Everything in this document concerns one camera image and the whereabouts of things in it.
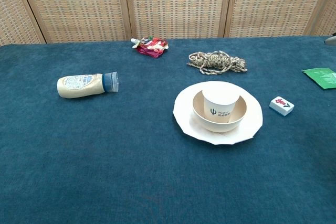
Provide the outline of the beige bowl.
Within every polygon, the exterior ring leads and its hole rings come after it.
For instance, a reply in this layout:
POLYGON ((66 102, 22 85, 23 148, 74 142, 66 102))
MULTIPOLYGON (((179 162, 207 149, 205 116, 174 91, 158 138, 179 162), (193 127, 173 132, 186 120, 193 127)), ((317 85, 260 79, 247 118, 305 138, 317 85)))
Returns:
POLYGON ((199 91, 193 98, 193 111, 196 119, 203 128, 212 132, 221 133, 231 131, 240 125, 246 114, 247 105, 244 98, 240 96, 235 103, 227 123, 210 121, 205 117, 204 97, 202 92, 199 91))

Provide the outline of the red spout drink pouch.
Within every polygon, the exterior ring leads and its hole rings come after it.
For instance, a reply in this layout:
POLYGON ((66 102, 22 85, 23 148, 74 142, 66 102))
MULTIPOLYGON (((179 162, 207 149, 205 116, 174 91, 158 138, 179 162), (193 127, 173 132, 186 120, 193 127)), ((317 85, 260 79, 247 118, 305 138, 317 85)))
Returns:
POLYGON ((142 39, 131 38, 131 42, 134 43, 132 48, 135 48, 140 54, 155 59, 162 55, 165 49, 169 48, 169 44, 166 40, 153 36, 142 39))

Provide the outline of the small white paper cup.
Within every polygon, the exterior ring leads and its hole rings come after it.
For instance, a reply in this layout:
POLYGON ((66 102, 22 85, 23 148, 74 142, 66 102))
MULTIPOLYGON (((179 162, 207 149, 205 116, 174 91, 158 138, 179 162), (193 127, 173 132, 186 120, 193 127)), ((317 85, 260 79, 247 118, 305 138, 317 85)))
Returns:
POLYGON ((239 94, 231 88, 208 87, 202 95, 205 117, 212 122, 228 123, 239 94))

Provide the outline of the mayonnaise squeeze bottle blue cap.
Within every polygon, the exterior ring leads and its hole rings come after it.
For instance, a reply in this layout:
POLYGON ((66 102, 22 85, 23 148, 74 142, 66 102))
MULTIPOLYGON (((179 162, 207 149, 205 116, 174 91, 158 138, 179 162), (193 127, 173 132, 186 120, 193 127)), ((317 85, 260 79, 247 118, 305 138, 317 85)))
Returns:
POLYGON ((65 76, 57 81, 57 91, 62 98, 73 99, 105 92, 118 92, 117 72, 65 76))

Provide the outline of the blue felt tablecloth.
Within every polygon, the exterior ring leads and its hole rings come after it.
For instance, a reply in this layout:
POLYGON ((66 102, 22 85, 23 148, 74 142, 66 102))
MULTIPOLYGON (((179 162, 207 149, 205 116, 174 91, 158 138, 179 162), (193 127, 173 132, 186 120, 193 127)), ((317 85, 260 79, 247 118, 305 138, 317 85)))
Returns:
POLYGON ((336 224, 336 89, 302 72, 319 67, 336 71, 322 37, 175 39, 159 59, 128 41, 0 46, 0 224, 336 224), (110 72, 118 92, 58 94, 110 72), (210 80, 259 101, 254 138, 181 131, 176 96, 210 80))

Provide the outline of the green foil packet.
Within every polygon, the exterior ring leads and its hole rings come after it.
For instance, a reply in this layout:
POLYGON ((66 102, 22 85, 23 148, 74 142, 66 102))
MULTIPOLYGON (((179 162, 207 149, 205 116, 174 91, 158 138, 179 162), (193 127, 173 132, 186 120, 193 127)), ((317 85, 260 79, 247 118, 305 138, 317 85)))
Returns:
POLYGON ((312 68, 302 70, 311 80, 323 89, 336 89, 336 72, 330 68, 312 68))

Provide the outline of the white mahjong tile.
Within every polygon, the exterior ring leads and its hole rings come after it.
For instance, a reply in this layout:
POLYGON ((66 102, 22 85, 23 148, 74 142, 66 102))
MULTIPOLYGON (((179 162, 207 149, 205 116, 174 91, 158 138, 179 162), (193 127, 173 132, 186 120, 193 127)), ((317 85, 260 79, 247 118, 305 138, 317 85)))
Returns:
POLYGON ((294 109, 295 105, 283 97, 277 96, 271 100, 269 107, 282 116, 286 116, 294 109))

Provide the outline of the woven folding screen panel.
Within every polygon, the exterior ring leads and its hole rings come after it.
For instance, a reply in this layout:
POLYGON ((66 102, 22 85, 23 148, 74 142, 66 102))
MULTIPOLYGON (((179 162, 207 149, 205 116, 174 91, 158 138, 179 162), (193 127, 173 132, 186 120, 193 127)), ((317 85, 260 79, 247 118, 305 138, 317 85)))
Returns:
POLYGON ((126 0, 130 37, 222 38, 230 0, 126 0))
POLYGON ((224 35, 308 35, 318 4, 319 0, 229 0, 224 35))
POLYGON ((131 38, 127 0, 28 0, 47 43, 131 38))
POLYGON ((28 0, 0 0, 0 46, 45 43, 28 0))
POLYGON ((312 30, 314 36, 332 36, 336 33, 336 0, 325 0, 312 30))

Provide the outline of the white plate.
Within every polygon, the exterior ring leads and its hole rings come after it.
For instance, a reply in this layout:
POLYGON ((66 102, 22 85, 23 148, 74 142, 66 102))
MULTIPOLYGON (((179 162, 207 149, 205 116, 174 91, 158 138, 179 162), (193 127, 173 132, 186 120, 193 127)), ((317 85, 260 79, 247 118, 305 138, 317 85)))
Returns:
POLYGON ((214 145, 235 144, 253 138, 263 125, 262 109, 257 99, 243 88, 224 81, 200 82, 185 88, 175 99, 173 114, 185 134, 214 145), (198 122, 193 111, 193 98, 208 86, 231 87, 244 98, 247 111, 238 127, 228 132, 217 133, 203 128, 198 122))

